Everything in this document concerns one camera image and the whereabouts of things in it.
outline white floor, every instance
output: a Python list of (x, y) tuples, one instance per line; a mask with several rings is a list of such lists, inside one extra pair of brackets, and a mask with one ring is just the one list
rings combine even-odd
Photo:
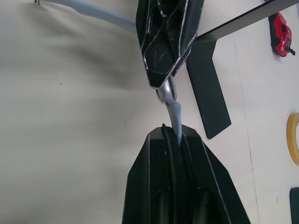
[[(138, 0), (88, 2), (133, 20)], [(199, 32), (262, 2), (206, 0)], [(283, 16), (299, 51), (296, 7)], [(183, 123), (227, 167), (252, 224), (290, 224), (299, 167), (285, 131), (299, 112), (298, 56), (272, 54), (263, 20), (220, 39), (214, 64), (232, 126), (206, 139), (185, 67), (176, 76)], [(1, 1), (0, 223), (121, 223), (128, 171), (162, 123), (167, 110), (135, 36), (59, 5)]]

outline white surface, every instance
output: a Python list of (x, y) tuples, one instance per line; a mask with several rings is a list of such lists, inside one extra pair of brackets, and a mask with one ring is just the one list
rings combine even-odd
[[(88, 0), (130, 19), (137, 0)], [(0, 7), (0, 222), (119, 224), (126, 178), (146, 134), (170, 124), (148, 86), (137, 38), (66, 7)], [(261, 4), (206, 0), (200, 33)], [(283, 12), (292, 29), (296, 7)], [(299, 111), (298, 57), (276, 58), (267, 20), (220, 39), (214, 53), (232, 126), (207, 141), (186, 68), (183, 123), (226, 166), (252, 224), (290, 224), (299, 168), (285, 130)]]

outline yellow tape roll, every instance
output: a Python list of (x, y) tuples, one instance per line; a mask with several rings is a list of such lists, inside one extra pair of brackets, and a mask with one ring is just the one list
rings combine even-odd
[(288, 123), (286, 126), (286, 139), (288, 143), (288, 148), (290, 151), (291, 158), (297, 165), (299, 165), (299, 150), (296, 141), (296, 129), (298, 123), (299, 113), (292, 113), (289, 116)]

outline black object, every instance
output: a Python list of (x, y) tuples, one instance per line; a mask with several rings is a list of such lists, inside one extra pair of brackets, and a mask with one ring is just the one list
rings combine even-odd
[(290, 206), (291, 206), (292, 224), (299, 224), (299, 188), (291, 189)]
[(123, 224), (249, 224), (232, 180), (195, 130), (150, 132), (128, 175)]
[(217, 40), (298, 2), (299, 0), (270, 0), (200, 35), (194, 41), (186, 65), (209, 139), (231, 125), (212, 60)]
[(151, 87), (175, 76), (197, 37), (203, 0), (139, 0), (136, 29)]

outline silver connector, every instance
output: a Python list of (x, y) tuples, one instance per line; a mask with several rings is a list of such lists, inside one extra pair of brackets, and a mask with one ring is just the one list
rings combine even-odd
[(173, 77), (171, 75), (169, 79), (167, 79), (165, 83), (158, 90), (156, 90), (156, 93), (162, 104), (165, 104), (165, 97), (171, 98), (173, 100), (177, 99), (177, 93), (175, 90)]

